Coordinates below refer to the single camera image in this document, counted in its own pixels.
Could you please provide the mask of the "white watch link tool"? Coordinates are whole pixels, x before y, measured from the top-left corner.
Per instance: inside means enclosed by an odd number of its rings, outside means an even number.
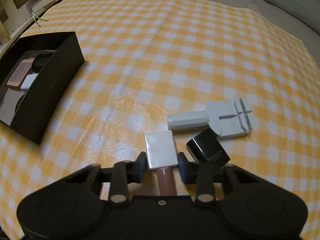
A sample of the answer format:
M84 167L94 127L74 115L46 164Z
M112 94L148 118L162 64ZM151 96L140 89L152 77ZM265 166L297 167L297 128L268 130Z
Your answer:
M184 130L210 127L219 139L241 137L251 132L254 115L243 98L225 101L208 101L202 111L167 115L168 129Z

